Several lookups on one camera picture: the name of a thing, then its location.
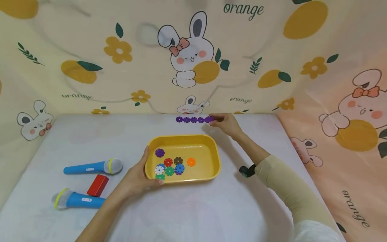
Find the white table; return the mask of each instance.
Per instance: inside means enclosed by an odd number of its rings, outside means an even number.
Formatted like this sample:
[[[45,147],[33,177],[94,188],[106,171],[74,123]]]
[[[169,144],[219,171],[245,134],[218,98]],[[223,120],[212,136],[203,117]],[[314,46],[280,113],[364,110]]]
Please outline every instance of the white table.
[[[107,197],[138,162],[152,138],[180,134],[212,136],[219,147],[220,174],[210,182],[166,185],[131,201],[122,209],[109,241],[291,240],[293,225],[287,207],[256,176],[244,178],[238,172],[242,165],[252,165],[240,146],[208,124],[177,123],[175,118],[176,115],[58,117],[0,213],[0,241],[74,241],[97,210],[58,211],[50,199],[65,187],[86,194],[96,175],[64,175],[63,168],[112,157],[121,159],[123,171],[108,175],[110,180],[101,195]],[[286,162],[320,197],[276,116],[244,114],[236,118],[255,142]]]

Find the microphone handle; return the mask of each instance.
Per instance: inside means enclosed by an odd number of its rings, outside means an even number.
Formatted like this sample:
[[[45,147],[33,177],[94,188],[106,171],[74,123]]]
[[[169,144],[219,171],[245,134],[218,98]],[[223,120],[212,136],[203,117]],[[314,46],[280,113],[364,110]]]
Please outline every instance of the microphone handle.
[[[100,208],[106,199],[73,192],[67,200],[68,208]]]
[[[101,173],[104,172],[103,166],[105,161],[84,164],[78,166],[68,166],[63,169],[64,174],[86,174],[86,173]]]

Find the orange snowflake block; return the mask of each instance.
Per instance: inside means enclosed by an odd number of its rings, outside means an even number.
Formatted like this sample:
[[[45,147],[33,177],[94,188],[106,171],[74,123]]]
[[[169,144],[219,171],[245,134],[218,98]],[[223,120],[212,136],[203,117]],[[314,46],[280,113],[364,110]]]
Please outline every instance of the orange snowflake block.
[[[187,165],[190,166],[190,167],[196,165],[195,159],[193,159],[193,158],[188,158],[188,160],[187,160]]]

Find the beige sleeve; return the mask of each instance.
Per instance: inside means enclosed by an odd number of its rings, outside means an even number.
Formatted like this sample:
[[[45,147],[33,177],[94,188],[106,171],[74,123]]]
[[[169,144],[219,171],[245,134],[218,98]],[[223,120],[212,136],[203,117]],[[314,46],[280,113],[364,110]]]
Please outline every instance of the beige sleeve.
[[[255,174],[289,208],[294,224],[313,220],[337,231],[331,214],[308,184],[276,156],[270,155],[264,159],[255,168]]]

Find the blue toy microphone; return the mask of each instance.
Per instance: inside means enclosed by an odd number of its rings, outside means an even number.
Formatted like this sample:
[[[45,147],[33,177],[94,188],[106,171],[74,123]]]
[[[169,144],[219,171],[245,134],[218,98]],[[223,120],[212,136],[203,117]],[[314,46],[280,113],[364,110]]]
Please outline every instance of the blue toy microphone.
[[[68,188],[52,196],[51,202],[56,209],[63,208],[100,208],[105,198],[92,197],[71,191]]]
[[[68,166],[63,169],[64,174],[85,174],[85,173],[107,173],[115,174],[122,170],[123,165],[119,159],[109,159],[102,162],[84,164],[78,166]]]

